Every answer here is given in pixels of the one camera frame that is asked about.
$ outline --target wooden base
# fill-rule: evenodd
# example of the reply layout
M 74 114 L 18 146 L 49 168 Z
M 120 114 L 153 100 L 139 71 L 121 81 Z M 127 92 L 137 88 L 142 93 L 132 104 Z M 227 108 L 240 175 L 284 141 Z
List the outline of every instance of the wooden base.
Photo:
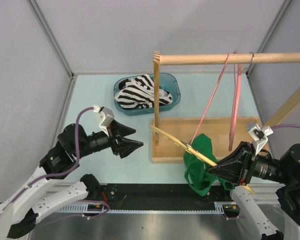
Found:
M 195 134 L 200 118 L 159 118 L 159 129 L 171 134 L 175 138 L 189 143 Z M 253 139 L 246 130 L 246 124 L 260 120 L 257 116 L 238 117 L 232 149 L 235 150 L 241 141 L 251 142 Z M 221 160 L 228 156 L 230 117 L 207 117 L 198 131 L 206 134 L 212 140 L 213 154 Z M 155 133 L 152 134 L 152 163 L 180 164 L 184 162 L 185 150 L 171 140 L 159 134 L 158 145 L 155 144 Z

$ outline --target green garment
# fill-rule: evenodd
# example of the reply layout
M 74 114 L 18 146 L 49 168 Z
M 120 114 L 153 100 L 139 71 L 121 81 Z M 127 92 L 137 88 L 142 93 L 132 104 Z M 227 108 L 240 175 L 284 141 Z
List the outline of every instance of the green garment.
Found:
M 192 143 L 192 147 L 215 163 L 218 162 L 218 160 L 213 155 L 211 139 L 205 134 L 197 136 Z M 209 192 L 215 180 L 219 180 L 221 185 L 226 190 L 232 190 L 235 188 L 232 183 L 220 177 L 207 173 L 207 168 L 210 165 L 202 162 L 196 156 L 185 152 L 183 160 L 187 168 L 184 177 L 189 186 L 200 196 L 205 196 Z

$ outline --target plastic bin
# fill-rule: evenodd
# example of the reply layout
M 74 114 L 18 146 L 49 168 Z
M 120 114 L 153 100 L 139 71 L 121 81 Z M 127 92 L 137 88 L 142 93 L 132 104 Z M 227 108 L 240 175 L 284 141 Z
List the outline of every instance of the plastic bin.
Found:
M 152 79 L 154 79 L 153 74 L 149 74 L 149 75 Z M 135 78 L 138 76 L 139 75 L 124 77 L 124 78 L 121 78 L 119 81 L 117 81 L 113 87 L 113 100 L 115 98 L 116 93 L 120 91 L 119 84 L 122 81 L 124 81 L 126 79 Z M 181 99 L 181 93 L 180 93 L 178 82 L 177 82 L 176 78 L 173 75 L 171 75 L 170 73 L 161 72 L 160 73 L 160 88 L 172 94 L 173 102 L 168 105 L 160 106 L 159 110 L 160 110 L 160 112 L 171 110 L 175 105 L 177 105 L 180 102 L 180 99 Z M 114 105 L 115 105 L 116 109 L 118 109 L 120 112 L 122 112 L 128 116 L 135 116 L 135 115 L 141 115 L 141 114 L 152 114 L 155 112 L 154 107 L 125 110 L 119 105 L 119 103 L 116 100 L 114 100 Z

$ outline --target striped cloth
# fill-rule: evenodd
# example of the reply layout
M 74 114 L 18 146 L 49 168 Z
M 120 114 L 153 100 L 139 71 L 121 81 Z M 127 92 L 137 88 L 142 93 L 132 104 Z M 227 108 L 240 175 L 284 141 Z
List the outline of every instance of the striped cloth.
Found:
M 114 99 L 125 110 L 147 109 L 155 106 L 155 83 L 149 74 L 123 81 L 123 86 L 116 93 Z M 167 105 L 173 102 L 173 96 L 162 89 L 159 90 L 159 105 Z

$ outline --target wooden dowel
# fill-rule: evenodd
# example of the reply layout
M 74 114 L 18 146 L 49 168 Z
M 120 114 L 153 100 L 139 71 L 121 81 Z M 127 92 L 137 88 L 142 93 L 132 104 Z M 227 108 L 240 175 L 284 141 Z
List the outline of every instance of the wooden dowel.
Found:
M 159 127 L 159 90 L 160 90 L 160 52 L 155 51 L 153 55 L 154 75 L 154 126 Z M 154 133 L 154 142 L 159 144 L 159 134 Z
M 160 55 L 160 65 L 205 65 L 224 64 L 227 54 L 203 55 Z M 228 64 L 251 64 L 251 53 L 231 54 Z M 255 53 L 254 64 L 300 63 L 300 52 L 290 53 Z
M 294 110 L 300 106 L 300 87 L 288 98 L 288 100 L 275 112 L 264 124 L 273 127 L 282 123 Z

